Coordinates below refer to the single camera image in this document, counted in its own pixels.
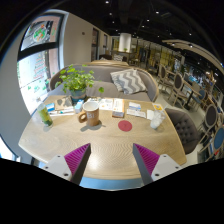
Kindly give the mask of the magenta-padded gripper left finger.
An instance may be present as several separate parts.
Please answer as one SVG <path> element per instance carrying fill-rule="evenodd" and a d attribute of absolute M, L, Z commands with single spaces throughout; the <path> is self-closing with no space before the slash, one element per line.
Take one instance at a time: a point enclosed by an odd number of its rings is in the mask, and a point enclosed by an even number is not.
<path fill-rule="evenodd" d="M 43 170 L 68 180 L 76 185 L 79 185 L 82 180 L 90 154 L 91 144 L 87 143 L 69 152 L 65 156 L 54 156 L 43 167 Z"/>

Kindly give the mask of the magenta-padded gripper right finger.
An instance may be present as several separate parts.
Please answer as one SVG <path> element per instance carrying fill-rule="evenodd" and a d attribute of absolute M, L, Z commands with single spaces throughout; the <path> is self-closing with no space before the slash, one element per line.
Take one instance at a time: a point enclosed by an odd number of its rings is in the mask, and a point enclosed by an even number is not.
<path fill-rule="evenodd" d="M 181 166 L 167 154 L 158 155 L 136 143 L 133 144 L 133 155 L 144 185 L 181 170 Z"/>

